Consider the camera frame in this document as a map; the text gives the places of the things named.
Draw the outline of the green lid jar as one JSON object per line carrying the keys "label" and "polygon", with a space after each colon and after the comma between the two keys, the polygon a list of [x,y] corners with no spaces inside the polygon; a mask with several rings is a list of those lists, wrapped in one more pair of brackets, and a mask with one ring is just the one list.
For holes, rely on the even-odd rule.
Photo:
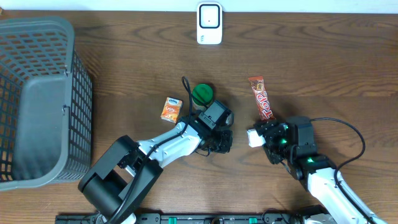
{"label": "green lid jar", "polygon": [[192,91],[193,107],[205,111],[213,102],[214,92],[211,86],[201,83]]}

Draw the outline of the orange small carton box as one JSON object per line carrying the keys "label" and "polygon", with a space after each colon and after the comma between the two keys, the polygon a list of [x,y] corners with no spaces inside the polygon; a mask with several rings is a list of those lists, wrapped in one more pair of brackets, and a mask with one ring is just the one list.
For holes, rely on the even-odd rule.
{"label": "orange small carton box", "polygon": [[160,118],[172,123],[176,123],[183,107],[183,101],[167,97]]}

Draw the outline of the orange Top chocolate bar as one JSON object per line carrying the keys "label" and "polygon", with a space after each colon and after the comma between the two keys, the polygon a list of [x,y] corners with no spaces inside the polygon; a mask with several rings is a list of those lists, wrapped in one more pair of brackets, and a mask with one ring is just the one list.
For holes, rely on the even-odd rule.
{"label": "orange Top chocolate bar", "polygon": [[259,110],[260,117],[263,121],[275,119],[269,102],[269,97],[266,92],[264,79],[262,76],[248,78],[254,93],[257,108]]}

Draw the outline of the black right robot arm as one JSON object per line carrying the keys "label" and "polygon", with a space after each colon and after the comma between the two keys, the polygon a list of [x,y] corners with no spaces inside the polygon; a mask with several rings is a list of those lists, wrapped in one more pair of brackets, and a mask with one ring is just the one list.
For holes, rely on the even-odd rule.
{"label": "black right robot arm", "polygon": [[349,187],[340,170],[357,156],[336,165],[320,154],[313,128],[315,119],[293,116],[284,122],[261,121],[247,131],[250,147],[263,147],[271,164],[282,164],[287,172],[315,197],[335,223],[383,223]]}

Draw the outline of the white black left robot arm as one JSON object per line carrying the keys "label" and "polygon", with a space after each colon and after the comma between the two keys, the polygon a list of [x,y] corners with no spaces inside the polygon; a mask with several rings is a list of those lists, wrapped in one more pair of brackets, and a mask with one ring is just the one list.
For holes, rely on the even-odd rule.
{"label": "white black left robot arm", "polygon": [[134,223],[135,210],[165,166],[197,149],[229,152],[232,123],[231,115],[214,119],[200,114],[182,117],[173,129],[152,139],[121,136],[83,176],[78,189],[107,223]]}

